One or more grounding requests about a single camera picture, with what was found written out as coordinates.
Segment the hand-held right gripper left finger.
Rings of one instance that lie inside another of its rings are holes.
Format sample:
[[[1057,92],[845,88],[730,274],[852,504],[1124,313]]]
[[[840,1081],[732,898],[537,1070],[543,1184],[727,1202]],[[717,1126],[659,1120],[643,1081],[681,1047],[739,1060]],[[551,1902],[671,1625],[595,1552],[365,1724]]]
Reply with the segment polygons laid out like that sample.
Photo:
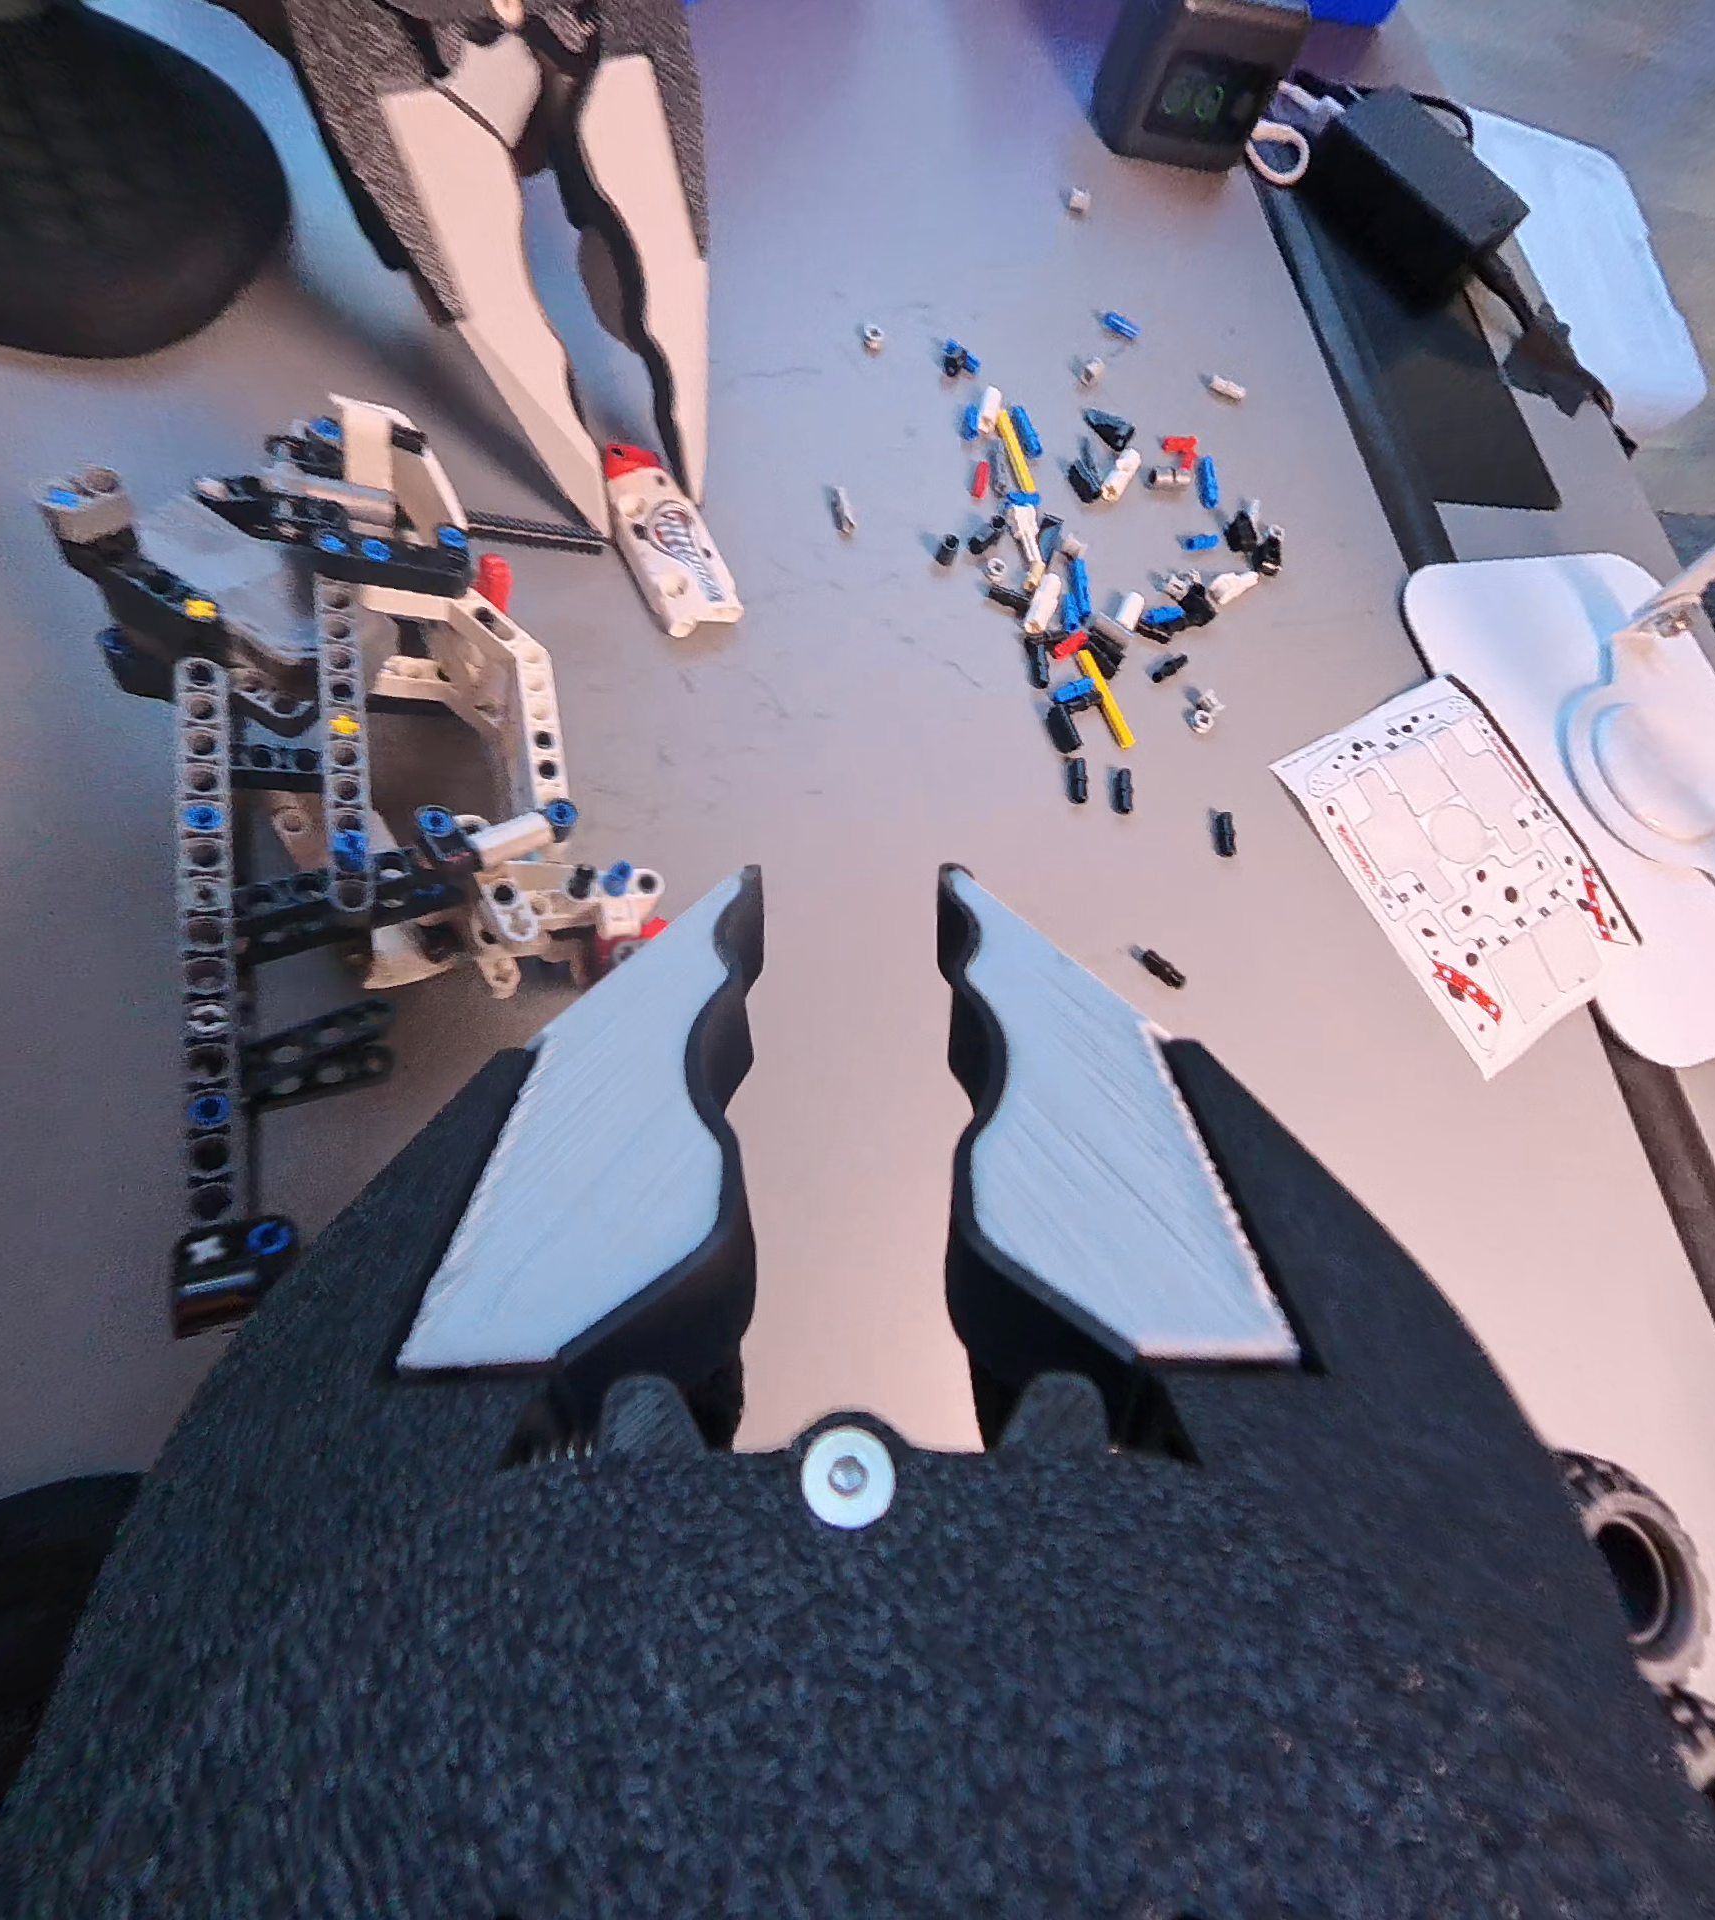
[[[762,948],[762,873],[739,867],[540,1030],[397,1372],[714,1372],[738,1353],[755,1243],[727,1104]]]

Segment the pile of small toy pieces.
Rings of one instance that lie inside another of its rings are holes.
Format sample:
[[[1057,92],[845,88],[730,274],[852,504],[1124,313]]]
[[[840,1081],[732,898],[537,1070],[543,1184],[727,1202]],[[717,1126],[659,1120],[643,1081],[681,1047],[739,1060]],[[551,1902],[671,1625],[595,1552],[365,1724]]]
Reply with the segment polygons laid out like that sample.
[[[933,546],[937,574],[968,564],[982,600],[1012,628],[1051,747],[1086,756],[1104,732],[1114,754],[1135,735],[1119,682],[1175,682],[1194,640],[1228,606],[1279,574],[1285,533],[1264,496],[1232,490],[1215,414],[1249,402],[1218,366],[1178,379],[1175,323],[1149,292],[1096,305],[1066,359],[1068,388],[1036,419],[1018,386],[990,380],[954,336],[940,372],[966,384],[956,440],[968,448],[966,533]]]

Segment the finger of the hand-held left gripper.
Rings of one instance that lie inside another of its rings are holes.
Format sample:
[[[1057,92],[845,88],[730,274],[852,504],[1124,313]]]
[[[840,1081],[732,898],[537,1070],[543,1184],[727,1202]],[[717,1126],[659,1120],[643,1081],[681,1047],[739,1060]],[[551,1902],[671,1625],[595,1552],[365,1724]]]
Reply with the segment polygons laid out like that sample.
[[[647,59],[603,59],[564,92],[553,170],[564,215],[592,231],[617,281],[621,336],[643,359],[653,426],[703,497],[710,265],[684,198],[667,107]]]
[[[574,397],[567,352],[532,284],[508,151],[439,88],[393,92],[383,120],[450,281],[465,348],[564,501],[607,533],[600,455]]]

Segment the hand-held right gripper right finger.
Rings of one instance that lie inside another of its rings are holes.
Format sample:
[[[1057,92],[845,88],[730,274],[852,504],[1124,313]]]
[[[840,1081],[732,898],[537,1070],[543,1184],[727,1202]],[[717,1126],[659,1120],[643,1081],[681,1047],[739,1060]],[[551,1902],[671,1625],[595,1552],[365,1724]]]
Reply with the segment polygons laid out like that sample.
[[[1300,1364],[1169,1035],[966,867],[937,896],[956,1250],[1124,1364]]]

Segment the printed sticker sheet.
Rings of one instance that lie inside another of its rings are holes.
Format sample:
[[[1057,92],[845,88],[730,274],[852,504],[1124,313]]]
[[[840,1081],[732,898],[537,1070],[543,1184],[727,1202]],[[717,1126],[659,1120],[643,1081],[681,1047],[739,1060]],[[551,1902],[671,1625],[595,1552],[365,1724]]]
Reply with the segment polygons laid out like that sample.
[[[1453,675],[1272,772],[1487,1080],[1641,944],[1586,843]]]

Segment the white black toy truck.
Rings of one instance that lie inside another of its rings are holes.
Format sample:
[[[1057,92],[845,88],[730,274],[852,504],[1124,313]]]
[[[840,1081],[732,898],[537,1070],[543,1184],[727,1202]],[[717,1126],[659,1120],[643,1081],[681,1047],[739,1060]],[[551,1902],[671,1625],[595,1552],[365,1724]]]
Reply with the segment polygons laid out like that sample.
[[[574,856],[551,658],[407,414],[333,395],[255,473],[195,480],[180,530],[245,542],[267,582],[202,586],[150,553],[103,465],[35,507],[103,596],[117,685],[171,710],[166,1298],[192,1337],[294,1262],[298,1226],[258,1202],[258,1124],[390,1076],[386,987],[472,963],[507,999],[524,960],[592,983],[666,930],[659,873]]]

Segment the black power adapter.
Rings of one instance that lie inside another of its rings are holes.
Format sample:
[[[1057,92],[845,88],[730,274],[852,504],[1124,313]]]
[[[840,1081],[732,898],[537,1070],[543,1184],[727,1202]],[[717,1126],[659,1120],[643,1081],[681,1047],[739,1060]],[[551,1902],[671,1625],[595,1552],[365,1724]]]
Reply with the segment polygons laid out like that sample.
[[[1321,224],[1407,305],[1435,305],[1481,273],[1529,203],[1446,128],[1431,99],[1380,85],[1313,137],[1300,191]]]

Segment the black cube device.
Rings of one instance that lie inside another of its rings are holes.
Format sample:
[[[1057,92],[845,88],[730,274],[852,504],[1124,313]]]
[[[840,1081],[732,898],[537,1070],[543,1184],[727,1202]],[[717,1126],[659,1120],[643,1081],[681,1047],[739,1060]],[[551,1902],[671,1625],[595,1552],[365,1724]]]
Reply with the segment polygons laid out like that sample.
[[[1094,77],[1096,132],[1117,155],[1224,171],[1309,27],[1304,2],[1121,2]]]

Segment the peeled toy sticker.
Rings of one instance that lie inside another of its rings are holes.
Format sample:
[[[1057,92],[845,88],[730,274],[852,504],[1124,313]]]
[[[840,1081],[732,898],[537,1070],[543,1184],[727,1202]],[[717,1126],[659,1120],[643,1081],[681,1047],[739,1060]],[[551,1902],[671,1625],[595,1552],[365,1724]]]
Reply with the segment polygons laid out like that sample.
[[[734,603],[734,589],[723,571],[717,571],[714,553],[703,546],[707,530],[698,514],[678,497],[656,497],[647,504],[636,528],[652,553],[663,561],[681,567],[678,586],[666,586],[666,593],[695,589],[707,606]]]

